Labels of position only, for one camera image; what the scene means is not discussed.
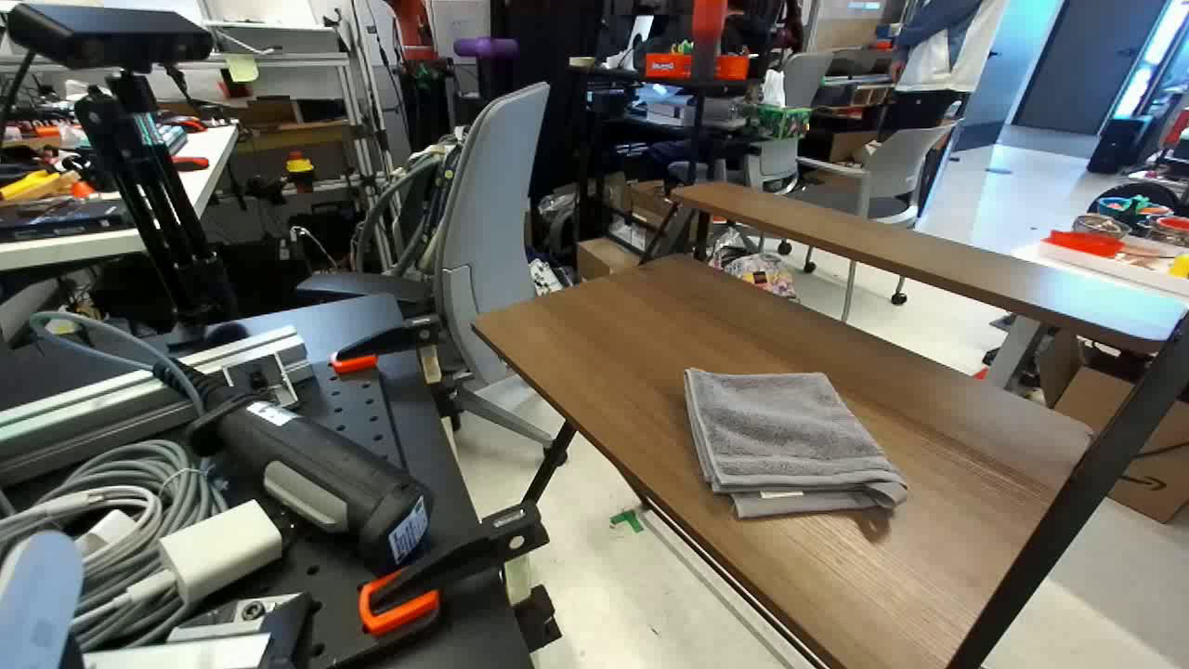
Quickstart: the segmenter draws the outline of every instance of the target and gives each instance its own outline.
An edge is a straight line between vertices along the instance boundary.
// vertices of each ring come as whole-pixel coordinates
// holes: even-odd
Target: black robotic equipment
[[[183,60],[205,60],[212,34],[176,10],[117,10],[20,2],[7,10],[14,45],[49,57],[70,71],[121,67],[108,88],[90,88],[75,114],[95,142],[97,164],[111,173],[128,216],[137,224],[144,251],[176,304],[183,329],[236,314],[228,268],[201,230],[201,220],[160,142],[149,71],[180,71]]]

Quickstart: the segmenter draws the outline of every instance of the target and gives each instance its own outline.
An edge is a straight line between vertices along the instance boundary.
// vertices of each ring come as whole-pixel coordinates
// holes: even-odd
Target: wooden table
[[[776,301],[659,261],[479,314],[475,329],[773,620],[832,664],[983,664],[1189,387],[1182,304],[732,187],[678,195],[1100,342],[1160,350],[1100,430]],[[698,474],[683,373],[824,373],[907,474],[896,517],[737,521]]]
[[[1133,351],[1156,351],[1186,312],[1182,301],[1151,291],[1095,281],[1017,256],[911,235],[905,228],[879,228],[846,213],[770,195],[732,182],[672,189],[672,202],[706,216],[740,220],[773,237],[796,237],[824,251],[856,256],[859,263],[954,291],[1053,325],[1072,325]]]
[[[947,664],[1090,443],[1067,415],[690,261],[485,314],[479,335],[835,664]],[[911,496],[891,521],[737,521],[697,465],[688,369],[829,373]]]

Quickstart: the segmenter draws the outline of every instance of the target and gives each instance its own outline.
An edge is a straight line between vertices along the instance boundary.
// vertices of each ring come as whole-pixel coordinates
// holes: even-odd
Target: gray folded towel
[[[683,384],[706,484],[740,517],[891,510],[907,484],[820,373]]]

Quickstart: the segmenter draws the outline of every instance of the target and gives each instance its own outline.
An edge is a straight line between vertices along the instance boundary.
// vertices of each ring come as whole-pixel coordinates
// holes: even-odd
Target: gray floor
[[[1053,135],[1033,126],[1007,126],[1000,145],[1033,148],[1033,153],[1058,153],[1090,161],[1100,137],[1093,135]]]
[[[1084,161],[1062,153],[983,148],[947,164],[924,235],[1017,251],[1067,228],[1109,182],[1084,173]],[[983,351],[1004,335],[989,325],[1000,312],[911,285],[911,304],[891,309],[891,275],[859,270],[856,325],[918,350],[960,373],[983,369]],[[801,301],[835,312],[843,296],[843,261],[817,251],[817,275],[801,280]],[[558,427],[519,384],[493,387],[543,427]],[[519,496],[537,472],[537,447],[465,420],[456,458],[479,510]],[[543,511],[554,541],[511,568],[512,592],[548,582],[558,600],[567,639],[541,650],[543,669],[720,669],[720,664],[807,664],[796,650],[706,568],[666,526],[615,524],[636,510],[632,485],[597,451],[576,443],[573,462],[554,478]],[[1115,664],[1189,664],[1189,521],[1151,524],[1104,503],[1055,576],[1014,620],[989,664],[1004,669],[1115,669]]]

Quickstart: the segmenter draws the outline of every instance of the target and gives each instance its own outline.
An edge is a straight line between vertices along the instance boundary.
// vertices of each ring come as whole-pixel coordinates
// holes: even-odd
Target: black tripod
[[[158,95],[142,71],[108,79],[111,94],[90,88],[75,114],[90,135],[95,161],[117,182],[128,216],[137,224],[149,261],[176,304],[188,335],[205,323],[236,314],[236,291],[221,251],[212,247],[201,220],[171,164],[171,148],[158,135]]]

